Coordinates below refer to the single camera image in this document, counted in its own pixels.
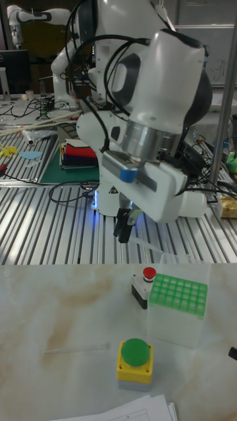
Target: red fabric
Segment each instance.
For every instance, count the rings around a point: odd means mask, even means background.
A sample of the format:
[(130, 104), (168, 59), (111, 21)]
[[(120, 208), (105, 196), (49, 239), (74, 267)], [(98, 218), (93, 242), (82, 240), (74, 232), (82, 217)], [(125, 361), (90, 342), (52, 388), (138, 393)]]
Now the red fabric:
[(97, 158), (91, 147), (74, 147), (66, 145), (65, 155), (70, 157)]

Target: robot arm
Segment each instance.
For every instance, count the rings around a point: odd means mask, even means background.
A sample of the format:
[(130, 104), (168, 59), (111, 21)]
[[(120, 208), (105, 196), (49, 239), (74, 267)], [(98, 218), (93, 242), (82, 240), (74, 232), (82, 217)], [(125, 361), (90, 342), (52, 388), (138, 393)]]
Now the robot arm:
[(20, 26), (39, 20), (51, 25), (66, 25), (70, 16), (70, 11), (66, 9), (50, 9), (44, 12), (34, 12), (33, 9), (28, 12), (20, 7), (13, 5), (7, 7), (7, 16), (13, 44), (19, 48), (23, 42)]
[[(120, 116), (128, 118), (126, 127), (118, 120), (107, 127), (111, 140), (109, 150), (101, 153), (93, 136), (86, 133), (92, 133), (92, 127), (88, 129), (90, 124), (99, 128), (94, 115), (80, 117), (78, 123), (78, 135), (98, 156), (101, 181), (98, 193), (103, 191), (105, 181), (120, 192), (115, 235), (120, 242), (127, 242), (131, 227), (142, 212), (156, 222), (177, 218), (188, 178), (174, 155), (183, 129), (208, 111), (211, 85), (209, 81), (205, 85), (207, 80), (205, 75), (203, 77), (203, 46), (167, 28), (170, 25), (165, 14), (162, 18), (158, 16), (148, 1), (98, 0), (97, 6), (95, 35), (120, 34), (151, 39), (149, 46), (131, 44), (118, 60), (114, 77), (107, 86), (111, 102), (124, 110)], [(105, 83), (108, 62), (124, 42), (111, 39), (96, 42), (93, 72), (101, 98), (105, 99), (108, 93)], [(100, 117), (109, 120), (105, 113), (100, 113)], [(118, 128), (119, 135), (115, 139), (113, 132)]]
[[(19, 49), (23, 42), (20, 30), (21, 25), (35, 21), (46, 22), (51, 25), (66, 25), (70, 17), (70, 11), (66, 9), (49, 9), (48, 11), (34, 12), (32, 9), (31, 12), (28, 12), (13, 5), (7, 8), (7, 15), (9, 18), (13, 44)], [(72, 40), (69, 41), (67, 49), (69, 58), (71, 59), (74, 54), (74, 43)], [(55, 108), (76, 108), (74, 98), (67, 93), (66, 81), (61, 78), (61, 74), (65, 71), (67, 66), (68, 60), (64, 48), (51, 65)]]

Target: white table surface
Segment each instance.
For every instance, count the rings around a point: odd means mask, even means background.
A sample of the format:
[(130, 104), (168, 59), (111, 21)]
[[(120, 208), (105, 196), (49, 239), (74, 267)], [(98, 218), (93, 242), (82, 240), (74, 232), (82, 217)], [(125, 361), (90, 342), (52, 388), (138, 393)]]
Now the white table surface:
[[(153, 344), (151, 395), (174, 401), (180, 421), (237, 420), (237, 361), (228, 357), (237, 346), (237, 264), (211, 267), (195, 351), (147, 337), (147, 312), (130, 290), (131, 275), (143, 267), (1, 266), (1, 421), (69, 418), (144, 395), (117, 387), (118, 346), (131, 337)], [(43, 353), (106, 342), (107, 351)]]

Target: computer monitor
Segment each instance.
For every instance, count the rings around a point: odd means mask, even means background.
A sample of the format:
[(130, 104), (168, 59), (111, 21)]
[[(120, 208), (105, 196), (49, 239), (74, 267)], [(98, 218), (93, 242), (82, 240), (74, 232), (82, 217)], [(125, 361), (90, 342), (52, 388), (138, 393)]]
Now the computer monitor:
[(32, 79), (27, 50), (0, 51), (0, 67), (6, 68), (10, 93), (24, 93), (29, 89)]

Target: green cutting mat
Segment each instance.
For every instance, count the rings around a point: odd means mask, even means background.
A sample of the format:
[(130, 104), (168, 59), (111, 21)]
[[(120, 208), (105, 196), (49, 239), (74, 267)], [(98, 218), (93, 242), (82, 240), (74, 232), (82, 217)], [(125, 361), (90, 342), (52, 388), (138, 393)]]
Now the green cutting mat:
[(86, 180), (98, 180), (99, 169), (98, 168), (80, 168), (75, 170), (63, 170), (59, 166), (59, 154), (58, 150), (55, 153), (52, 161), (46, 168), (40, 183), (43, 184), (59, 184), (65, 182), (83, 182)]

